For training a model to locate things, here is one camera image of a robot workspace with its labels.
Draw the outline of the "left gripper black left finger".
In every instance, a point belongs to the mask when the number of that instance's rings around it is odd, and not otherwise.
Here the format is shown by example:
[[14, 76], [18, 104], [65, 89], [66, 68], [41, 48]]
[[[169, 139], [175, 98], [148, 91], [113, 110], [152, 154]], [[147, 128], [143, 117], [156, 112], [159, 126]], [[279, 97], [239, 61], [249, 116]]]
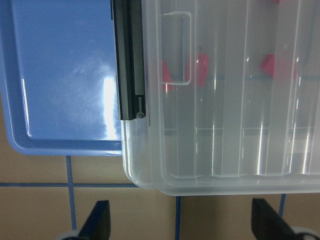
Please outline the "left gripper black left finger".
[[80, 240], [108, 240], [111, 235], [111, 214], [108, 200], [96, 202], [77, 238]]

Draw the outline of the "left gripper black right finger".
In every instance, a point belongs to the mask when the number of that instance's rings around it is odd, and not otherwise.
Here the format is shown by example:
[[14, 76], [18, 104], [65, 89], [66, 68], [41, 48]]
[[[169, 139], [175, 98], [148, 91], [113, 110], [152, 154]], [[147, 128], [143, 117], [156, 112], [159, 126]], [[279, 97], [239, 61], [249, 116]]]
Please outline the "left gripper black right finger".
[[295, 232], [264, 198], [253, 198], [251, 230], [256, 240], [294, 240]]

